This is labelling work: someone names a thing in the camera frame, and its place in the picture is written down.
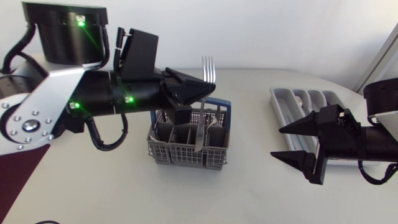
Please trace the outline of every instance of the black cable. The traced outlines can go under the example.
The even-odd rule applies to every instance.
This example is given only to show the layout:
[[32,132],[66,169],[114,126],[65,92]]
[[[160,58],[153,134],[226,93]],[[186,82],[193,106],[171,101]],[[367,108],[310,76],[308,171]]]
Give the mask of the black cable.
[[2,71],[3,74],[10,74],[11,73],[11,61],[12,59],[21,52],[27,44],[32,40],[33,36],[35,35],[36,26],[35,24],[28,24],[27,30],[25,35],[22,37],[18,43],[13,46],[13,48],[7,53],[6,57],[4,58]]
[[127,122],[126,115],[121,114],[121,116],[122,116],[122,122],[123,122],[123,130],[122,130],[123,133],[120,136],[120,138],[112,144],[104,144],[104,141],[101,140],[101,136],[100,136],[100,134],[97,130],[97,127],[95,125],[94,118],[87,118],[85,120],[85,123],[87,124],[88,131],[90,132],[91,140],[93,141],[93,144],[97,149],[99,149],[101,151],[111,151],[113,149],[116,149],[123,143],[124,139],[127,136],[127,130],[129,128],[129,125]]
[[104,60],[102,60],[102,62],[99,65],[97,65],[95,67],[95,69],[100,69],[100,68],[104,67],[107,64],[107,62],[109,61],[109,55],[110,55],[109,40],[108,40],[108,33],[106,31],[105,26],[102,27],[102,41],[104,42],[105,58],[104,58]]
[[56,221],[46,220],[46,221],[38,222],[36,224],[60,224],[60,223],[56,222]]
[[381,185],[386,183],[398,170],[398,163],[392,163],[388,165],[388,168],[386,169],[386,173],[384,174],[383,179],[377,180],[373,177],[371,177],[369,174],[365,172],[363,169],[363,162],[358,161],[358,167],[359,171],[361,171],[362,176],[367,180],[369,183],[374,184],[374,185]]
[[47,72],[31,56],[24,52],[19,52],[17,55],[23,57],[27,62],[29,62],[43,78],[47,77]]

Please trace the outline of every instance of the cutlery basket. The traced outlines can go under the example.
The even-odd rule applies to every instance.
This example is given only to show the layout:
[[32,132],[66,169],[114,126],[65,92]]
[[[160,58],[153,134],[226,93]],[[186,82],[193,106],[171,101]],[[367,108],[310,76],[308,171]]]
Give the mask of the cutlery basket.
[[[201,151],[195,152],[195,140],[200,109],[193,108],[188,124],[174,125],[164,110],[151,111],[152,124],[147,142],[149,155],[158,164],[174,164],[187,167],[205,167],[221,170],[226,164],[226,150],[231,127],[231,102],[209,97],[206,104],[221,107],[220,119],[205,134]],[[216,110],[204,109],[205,130]]]

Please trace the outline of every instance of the white tabletop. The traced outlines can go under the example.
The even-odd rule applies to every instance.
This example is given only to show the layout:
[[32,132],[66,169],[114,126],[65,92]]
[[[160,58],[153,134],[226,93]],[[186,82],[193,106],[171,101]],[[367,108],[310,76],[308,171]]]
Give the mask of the white tabletop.
[[[328,166],[324,185],[314,185],[270,155],[287,150],[270,103],[272,86],[333,90],[367,123],[362,96],[334,83],[276,70],[218,70],[212,96],[232,102],[223,170],[157,165],[148,156],[149,112],[128,114],[129,134],[111,152],[95,149],[87,132],[54,140],[4,223],[395,222],[397,177],[375,186],[357,167]],[[96,121],[106,142],[121,134],[119,115]],[[382,177],[385,168],[367,170]]]

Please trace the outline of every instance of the white wall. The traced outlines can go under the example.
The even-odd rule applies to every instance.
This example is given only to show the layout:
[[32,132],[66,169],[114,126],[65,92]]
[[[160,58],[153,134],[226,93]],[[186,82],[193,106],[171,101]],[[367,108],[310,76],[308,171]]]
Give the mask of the white wall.
[[[279,68],[352,88],[398,22],[397,0],[47,0],[108,8],[117,26],[160,37],[157,66]],[[0,2],[0,60],[22,37],[21,2]],[[38,36],[25,50],[41,52]]]

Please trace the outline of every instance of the silver fork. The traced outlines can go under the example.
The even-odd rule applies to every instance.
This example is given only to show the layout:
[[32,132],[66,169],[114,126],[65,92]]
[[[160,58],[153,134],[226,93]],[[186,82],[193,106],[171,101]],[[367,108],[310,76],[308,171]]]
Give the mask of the silver fork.
[[205,131],[205,134],[207,133],[207,131],[209,130],[209,128],[210,128],[212,125],[214,125],[215,123],[217,123],[217,122],[220,120],[220,117],[221,117],[221,107],[220,107],[220,106],[217,106],[217,112],[216,112],[216,114],[215,114],[215,116],[214,116],[214,120],[211,121],[211,123],[207,126],[206,131]]
[[[203,81],[208,83],[215,83],[216,82],[216,69],[213,63],[213,57],[202,57],[201,58],[203,64]],[[198,122],[198,129],[197,129],[197,139],[195,143],[195,152],[201,151],[203,146],[203,142],[205,140],[205,122],[203,119],[203,109],[205,107],[205,102],[209,95],[203,97],[201,100],[200,105],[200,112],[199,112],[199,122]]]

